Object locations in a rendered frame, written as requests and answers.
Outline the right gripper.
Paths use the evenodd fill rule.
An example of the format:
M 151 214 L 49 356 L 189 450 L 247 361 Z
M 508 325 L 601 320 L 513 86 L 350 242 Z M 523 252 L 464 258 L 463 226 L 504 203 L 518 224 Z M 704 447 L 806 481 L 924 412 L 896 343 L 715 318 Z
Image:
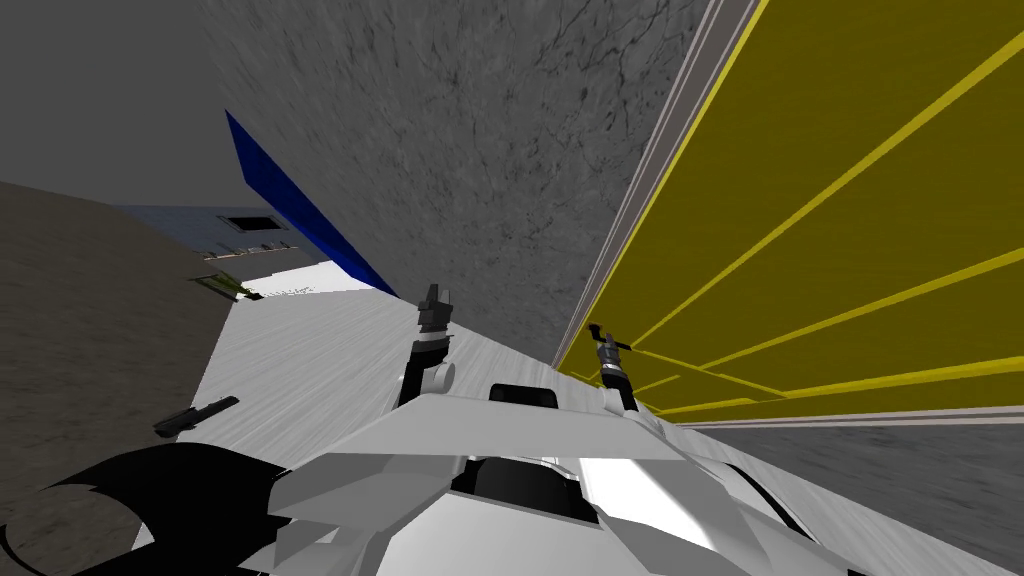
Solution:
M 632 351 L 632 346 L 615 341 L 610 337 L 603 337 L 602 327 L 597 323 L 590 323 L 588 330 L 593 340 L 598 340 L 597 355 L 602 365 L 621 365 L 620 353 L 622 351 Z

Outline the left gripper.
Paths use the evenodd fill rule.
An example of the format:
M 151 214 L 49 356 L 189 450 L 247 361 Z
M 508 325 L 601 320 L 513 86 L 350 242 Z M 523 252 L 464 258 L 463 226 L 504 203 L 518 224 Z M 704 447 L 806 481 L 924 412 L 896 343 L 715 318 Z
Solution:
M 427 300 L 418 305 L 419 338 L 443 338 L 447 335 L 449 323 L 454 311 L 451 304 L 450 290 L 443 290 L 437 283 L 428 289 Z

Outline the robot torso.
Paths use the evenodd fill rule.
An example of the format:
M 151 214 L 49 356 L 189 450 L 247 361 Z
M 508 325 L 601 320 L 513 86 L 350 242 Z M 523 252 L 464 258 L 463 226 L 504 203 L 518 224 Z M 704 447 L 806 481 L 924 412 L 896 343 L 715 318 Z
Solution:
M 125 458 L 153 540 L 125 576 L 869 576 L 736 467 L 543 389 L 423 394 L 284 468 Z

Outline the grey wall shelf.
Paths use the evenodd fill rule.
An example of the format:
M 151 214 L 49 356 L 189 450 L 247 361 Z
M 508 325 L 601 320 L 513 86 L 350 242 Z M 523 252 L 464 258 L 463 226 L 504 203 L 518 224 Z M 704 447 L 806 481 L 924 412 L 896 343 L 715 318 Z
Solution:
M 223 260 L 229 258 L 243 258 L 261 254 L 278 254 L 278 253 L 292 253 L 300 252 L 300 249 L 295 246 L 287 245 L 286 243 L 279 244 L 260 244 L 255 247 L 243 247 L 236 248 L 228 246 L 224 243 L 217 243 L 214 249 L 203 249 L 199 250 L 198 254 L 204 260 Z

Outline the blue flat panel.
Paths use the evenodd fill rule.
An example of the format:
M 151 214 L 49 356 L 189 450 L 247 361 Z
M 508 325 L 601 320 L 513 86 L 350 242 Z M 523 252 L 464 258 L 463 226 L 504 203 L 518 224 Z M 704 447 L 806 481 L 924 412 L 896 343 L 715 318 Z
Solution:
M 393 296 L 395 291 L 321 212 L 242 125 L 226 115 L 246 183 L 350 277 Z

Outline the black bar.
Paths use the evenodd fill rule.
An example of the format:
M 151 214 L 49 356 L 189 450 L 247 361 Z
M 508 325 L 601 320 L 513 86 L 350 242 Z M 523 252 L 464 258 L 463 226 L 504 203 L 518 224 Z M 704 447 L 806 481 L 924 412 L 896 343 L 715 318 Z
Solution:
M 239 399 L 237 397 L 227 396 L 203 408 L 190 407 L 172 414 L 154 424 L 153 428 L 161 438 L 173 438 L 182 431 L 194 430 L 199 423 L 238 404 Z

